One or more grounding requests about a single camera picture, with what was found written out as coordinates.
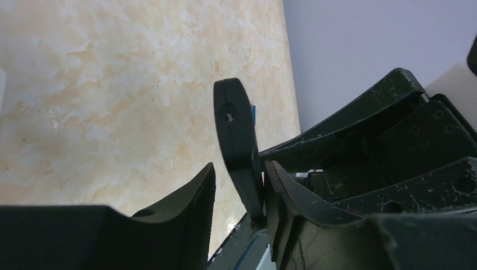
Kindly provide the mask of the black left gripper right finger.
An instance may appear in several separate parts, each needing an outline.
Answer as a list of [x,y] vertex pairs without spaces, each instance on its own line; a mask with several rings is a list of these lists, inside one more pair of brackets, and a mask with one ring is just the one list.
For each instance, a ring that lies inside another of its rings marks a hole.
[[356,215],[265,164],[265,208],[277,269],[475,269],[476,209]]

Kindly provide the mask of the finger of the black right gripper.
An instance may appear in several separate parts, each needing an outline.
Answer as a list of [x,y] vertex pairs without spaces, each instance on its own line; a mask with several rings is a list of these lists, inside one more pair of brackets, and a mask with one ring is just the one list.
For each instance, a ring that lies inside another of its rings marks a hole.
[[322,169],[340,153],[379,135],[410,111],[425,93],[407,69],[398,67],[325,120],[295,138],[260,152],[260,161],[277,161],[289,172]]
[[356,215],[438,213],[476,209],[476,158],[466,157],[418,177],[334,203]]

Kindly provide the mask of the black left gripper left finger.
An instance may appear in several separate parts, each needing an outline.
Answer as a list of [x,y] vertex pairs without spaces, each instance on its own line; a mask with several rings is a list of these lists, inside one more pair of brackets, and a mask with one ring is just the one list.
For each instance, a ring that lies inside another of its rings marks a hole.
[[215,170],[128,217],[106,205],[2,206],[2,269],[206,269]]

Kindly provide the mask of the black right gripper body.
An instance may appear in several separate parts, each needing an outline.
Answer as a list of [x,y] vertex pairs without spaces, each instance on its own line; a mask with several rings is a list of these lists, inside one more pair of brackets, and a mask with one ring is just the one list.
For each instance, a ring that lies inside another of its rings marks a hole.
[[476,157],[474,132],[442,95],[371,138],[355,139],[324,168],[328,194],[346,198]]

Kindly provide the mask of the black remote control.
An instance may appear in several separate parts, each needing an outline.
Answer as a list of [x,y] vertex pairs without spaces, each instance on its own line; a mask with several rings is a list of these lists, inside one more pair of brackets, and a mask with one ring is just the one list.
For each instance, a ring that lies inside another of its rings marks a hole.
[[220,151],[233,185],[253,222],[264,218],[263,178],[248,95],[237,78],[213,86],[214,117]]

